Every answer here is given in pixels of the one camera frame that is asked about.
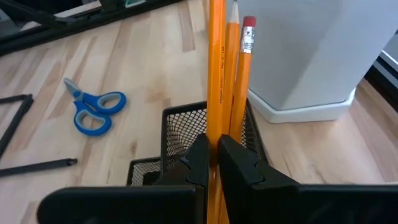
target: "scissor blade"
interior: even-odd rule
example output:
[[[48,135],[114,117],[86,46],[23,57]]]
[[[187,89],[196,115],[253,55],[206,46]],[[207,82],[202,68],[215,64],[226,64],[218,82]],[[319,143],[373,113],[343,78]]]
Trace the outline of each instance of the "scissor blade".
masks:
[[[69,78],[64,78],[63,82],[67,86],[67,90],[69,93],[76,99],[76,100],[81,100],[82,98],[82,91],[79,89],[79,87]]]

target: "pencil eraser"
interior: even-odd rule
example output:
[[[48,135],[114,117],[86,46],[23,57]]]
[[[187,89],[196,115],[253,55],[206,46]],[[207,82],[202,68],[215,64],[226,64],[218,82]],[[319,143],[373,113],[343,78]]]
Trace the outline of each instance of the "pencil eraser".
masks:
[[[255,27],[256,20],[255,16],[245,16],[243,18],[243,27]]]

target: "wooden desk surface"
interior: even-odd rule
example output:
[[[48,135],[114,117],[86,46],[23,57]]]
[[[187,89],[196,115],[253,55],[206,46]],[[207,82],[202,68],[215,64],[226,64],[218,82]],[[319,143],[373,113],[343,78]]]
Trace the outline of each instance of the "wooden desk surface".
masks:
[[[206,96],[204,15],[202,0],[189,0],[0,58],[0,98],[35,99],[0,168],[79,159],[74,167],[0,179],[1,223],[35,223],[40,200],[66,186],[124,185],[131,160],[160,154],[162,110]],[[93,94],[127,94],[108,134],[76,130],[63,77]],[[0,134],[18,107],[0,106]],[[299,182],[398,181],[398,115],[366,81],[338,121],[269,124],[255,115],[272,165]]]

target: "mesh pencil holder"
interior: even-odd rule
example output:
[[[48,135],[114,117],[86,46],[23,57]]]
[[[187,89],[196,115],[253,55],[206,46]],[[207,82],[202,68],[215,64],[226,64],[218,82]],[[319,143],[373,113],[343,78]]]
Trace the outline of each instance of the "mesh pencil holder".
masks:
[[[187,152],[198,134],[206,133],[206,102],[171,107],[163,110],[160,157],[132,161],[128,185],[150,185],[170,170]],[[256,120],[246,102],[242,146],[267,161]]]

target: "scissors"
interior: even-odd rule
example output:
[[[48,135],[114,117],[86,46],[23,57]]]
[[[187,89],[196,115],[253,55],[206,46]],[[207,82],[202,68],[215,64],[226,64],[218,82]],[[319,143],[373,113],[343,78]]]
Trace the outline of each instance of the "scissors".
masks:
[[[119,91],[109,92],[100,96],[93,96],[85,93],[77,87],[69,78],[64,78],[63,82],[67,86],[67,90],[74,97],[76,106],[76,114],[73,118],[76,128],[83,134],[88,136],[100,136],[106,133],[112,126],[110,115],[114,115],[121,111],[126,105],[126,96]],[[106,108],[104,104],[111,100],[119,100],[113,107]],[[101,121],[102,126],[96,129],[88,128],[83,125],[83,118],[91,116]]]

